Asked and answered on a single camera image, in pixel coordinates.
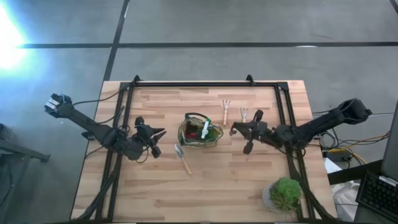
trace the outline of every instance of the potted plant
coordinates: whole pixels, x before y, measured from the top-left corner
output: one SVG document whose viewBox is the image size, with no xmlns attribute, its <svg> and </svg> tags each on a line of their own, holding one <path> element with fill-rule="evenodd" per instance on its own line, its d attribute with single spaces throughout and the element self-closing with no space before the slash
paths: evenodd
<svg viewBox="0 0 398 224">
<path fill-rule="evenodd" d="M 301 189 L 296 180 L 282 177 L 262 191 L 264 205 L 273 212 L 291 213 L 300 206 Z"/>
</svg>

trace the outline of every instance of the basket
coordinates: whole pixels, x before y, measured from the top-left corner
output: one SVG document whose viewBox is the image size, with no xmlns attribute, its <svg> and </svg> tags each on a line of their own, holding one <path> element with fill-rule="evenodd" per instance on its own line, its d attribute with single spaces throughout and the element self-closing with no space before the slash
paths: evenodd
<svg viewBox="0 0 398 224">
<path fill-rule="evenodd" d="M 199 116 L 205 120 L 195 118 L 192 116 Z M 212 125 L 211 121 L 208 125 L 208 133 L 204 139 L 201 138 L 201 132 L 205 127 L 205 121 L 208 119 L 200 113 L 186 113 L 185 120 L 182 121 L 178 129 L 178 141 L 181 146 L 186 147 L 214 147 L 217 145 L 223 135 L 223 129 L 219 126 Z"/>
</svg>

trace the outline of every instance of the plant pot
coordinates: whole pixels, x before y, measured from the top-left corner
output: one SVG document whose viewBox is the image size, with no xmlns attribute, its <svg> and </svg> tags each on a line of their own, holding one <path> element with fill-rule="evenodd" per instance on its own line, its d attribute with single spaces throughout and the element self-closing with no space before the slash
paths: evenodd
<svg viewBox="0 0 398 224">
<path fill-rule="evenodd" d="M 264 187 L 264 190 L 262 190 L 262 203 L 268 208 L 270 211 L 275 212 L 275 213 L 285 213 L 285 214 L 290 214 L 293 213 L 294 210 L 292 211 L 282 211 L 279 210 L 274 203 L 271 200 L 271 189 L 273 188 L 274 184 L 278 183 L 278 180 L 268 184 L 266 187 Z"/>
</svg>

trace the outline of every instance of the wooden handle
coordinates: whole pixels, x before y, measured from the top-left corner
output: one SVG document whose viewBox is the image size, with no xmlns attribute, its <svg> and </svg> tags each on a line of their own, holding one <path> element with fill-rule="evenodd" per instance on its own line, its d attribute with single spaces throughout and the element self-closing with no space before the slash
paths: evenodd
<svg viewBox="0 0 398 224">
<path fill-rule="evenodd" d="M 226 126 L 226 114 L 227 114 L 227 110 L 224 110 L 224 122 L 223 122 L 224 126 Z"/>
<path fill-rule="evenodd" d="M 181 160 L 182 160 L 182 163 L 184 163 L 184 166 L 185 166 L 185 168 L 186 168 L 188 174 L 191 175 L 191 174 L 192 174 L 192 171 L 191 171 L 191 168 L 189 168 L 187 161 L 185 160 L 184 157 L 181 158 Z"/>
</svg>

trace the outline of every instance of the wooden table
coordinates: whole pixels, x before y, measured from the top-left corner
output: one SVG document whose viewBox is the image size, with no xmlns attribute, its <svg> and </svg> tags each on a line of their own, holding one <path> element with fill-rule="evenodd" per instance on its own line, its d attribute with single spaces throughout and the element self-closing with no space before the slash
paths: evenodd
<svg viewBox="0 0 398 224">
<path fill-rule="evenodd" d="M 312 119 L 303 81 L 288 81 L 297 125 Z M 120 82 L 105 82 L 101 98 L 116 93 Z M 98 104 L 96 121 L 113 116 L 117 96 Z M 228 125 L 218 145 L 206 149 L 183 148 L 192 175 L 188 175 L 175 153 L 177 129 L 184 114 L 207 115 L 222 126 L 222 100 L 231 100 Z M 153 128 L 165 128 L 159 141 L 162 154 L 151 155 L 143 164 L 123 157 L 115 222 L 274 222 L 296 220 L 295 215 L 272 213 L 262 205 L 263 188 L 280 177 L 289 176 L 286 156 L 266 144 L 254 143 L 250 155 L 243 154 L 246 144 L 240 134 L 229 136 L 233 121 L 240 121 L 240 107 L 249 108 L 248 120 L 257 109 L 264 111 L 269 127 L 279 124 L 275 92 L 268 87 L 145 87 L 135 88 L 129 125 L 143 116 Z M 100 146 L 91 142 L 88 152 Z M 103 175 L 106 150 L 88 157 L 81 173 L 72 217 L 79 216 L 98 193 Z M 336 216 L 326 169 L 318 147 L 307 147 L 304 157 L 310 188 Z M 106 216 L 108 197 L 105 199 Z M 306 217 L 305 201 L 302 199 Z"/>
</svg>

